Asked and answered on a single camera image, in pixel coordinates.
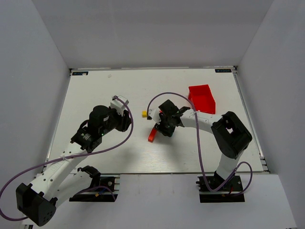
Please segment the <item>yellow wood cube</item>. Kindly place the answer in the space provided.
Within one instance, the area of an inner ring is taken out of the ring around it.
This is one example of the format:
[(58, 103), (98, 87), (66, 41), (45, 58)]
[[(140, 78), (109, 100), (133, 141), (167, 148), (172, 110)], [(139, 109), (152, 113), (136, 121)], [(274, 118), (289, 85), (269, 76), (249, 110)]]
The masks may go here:
[(146, 111), (142, 111), (142, 117), (146, 118), (147, 117), (147, 112)]

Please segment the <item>red plastic bin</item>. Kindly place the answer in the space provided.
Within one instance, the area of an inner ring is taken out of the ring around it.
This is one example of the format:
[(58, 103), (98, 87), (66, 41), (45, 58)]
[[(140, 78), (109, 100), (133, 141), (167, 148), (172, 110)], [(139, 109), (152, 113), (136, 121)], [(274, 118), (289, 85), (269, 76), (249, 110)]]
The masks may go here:
[(208, 84), (189, 86), (188, 99), (194, 104), (196, 111), (216, 114), (216, 103)]

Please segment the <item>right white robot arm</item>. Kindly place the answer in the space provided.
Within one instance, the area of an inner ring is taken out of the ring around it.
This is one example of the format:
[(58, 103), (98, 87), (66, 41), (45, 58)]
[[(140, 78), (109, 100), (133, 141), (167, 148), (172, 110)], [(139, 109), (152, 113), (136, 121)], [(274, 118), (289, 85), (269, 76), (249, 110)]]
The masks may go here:
[(252, 141), (252, 135), (234, 112), (223, 115), (208, 114), (183, 106), (178, 108), (166, 100), (156, 109), (149, 109), (148, 116), (155, 121), (154, 128), (167, 137), (172, 137), (177, 127), (195, 128), (199, 158), (202, 159), (199, 131), (212, 134), (222, 152), (213, 180), (204, 183), (211, 192), (225, 186), (235, 175), (239, 159)]

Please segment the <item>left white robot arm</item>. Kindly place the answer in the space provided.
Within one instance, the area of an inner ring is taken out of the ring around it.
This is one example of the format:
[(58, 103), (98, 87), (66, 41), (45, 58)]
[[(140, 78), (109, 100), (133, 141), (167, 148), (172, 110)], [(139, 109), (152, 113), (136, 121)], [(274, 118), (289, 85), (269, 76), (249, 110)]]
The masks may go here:
[(58, 160), (29, 184), (21, 183), (16, 188), (18, 210), (41, 227), (65, 200), (85, 189), (102, 188), (100, 172), (78, 164), (102, 143), (103, 136), (114, 129), (125, 132), (132, 122), (126, 103), (113, 100), (109, 107), (94, 107)]

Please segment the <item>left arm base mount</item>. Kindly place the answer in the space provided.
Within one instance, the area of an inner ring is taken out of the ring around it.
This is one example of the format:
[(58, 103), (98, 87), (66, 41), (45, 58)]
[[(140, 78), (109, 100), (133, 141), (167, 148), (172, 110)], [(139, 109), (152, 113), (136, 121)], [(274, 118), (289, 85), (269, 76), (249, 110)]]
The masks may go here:
[(120, 176), (102, 175), (96, 168), (85, 166), (77, 168), (81, 175), (89, 176), (89, 186), (85, 191), (75, 194), (70, 202), (115, 202), (119, 194)]

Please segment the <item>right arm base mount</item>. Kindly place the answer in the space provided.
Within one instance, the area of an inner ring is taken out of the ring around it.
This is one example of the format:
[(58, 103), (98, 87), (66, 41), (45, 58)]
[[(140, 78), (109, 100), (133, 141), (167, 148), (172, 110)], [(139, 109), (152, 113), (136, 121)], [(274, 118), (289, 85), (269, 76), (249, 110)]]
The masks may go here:
[(245, 202), (243, 185), (240, 176), (234, 176), (217, 192), (210, 192), (202, 176), (198, 177), (196, 184), (199, 188), (199, 198), (201, 203), (242, 203)]

